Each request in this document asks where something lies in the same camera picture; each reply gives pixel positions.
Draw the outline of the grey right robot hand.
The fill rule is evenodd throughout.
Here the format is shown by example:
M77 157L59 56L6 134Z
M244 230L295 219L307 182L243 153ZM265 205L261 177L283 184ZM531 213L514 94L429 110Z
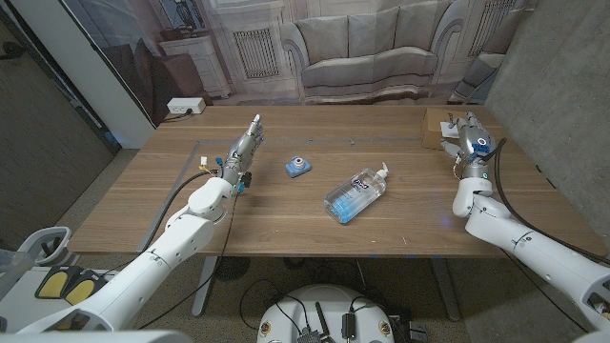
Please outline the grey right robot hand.
M459 144L450 143L446 139L440 141L441 147L452 158L455 166L463 163L462 172L454 171L458 179L470 177L488 179L488 160L496 147L496 140L483 128L480 121L471 111L466 112L466 118L458 118L452 122L457 128Z

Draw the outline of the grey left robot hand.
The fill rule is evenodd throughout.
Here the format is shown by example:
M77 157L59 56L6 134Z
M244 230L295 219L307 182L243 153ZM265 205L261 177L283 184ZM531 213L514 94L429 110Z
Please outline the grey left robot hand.
M239 177L252 165L254 154L263 141L263 126L257 114L244 134L230 146L221 178L236 185Z

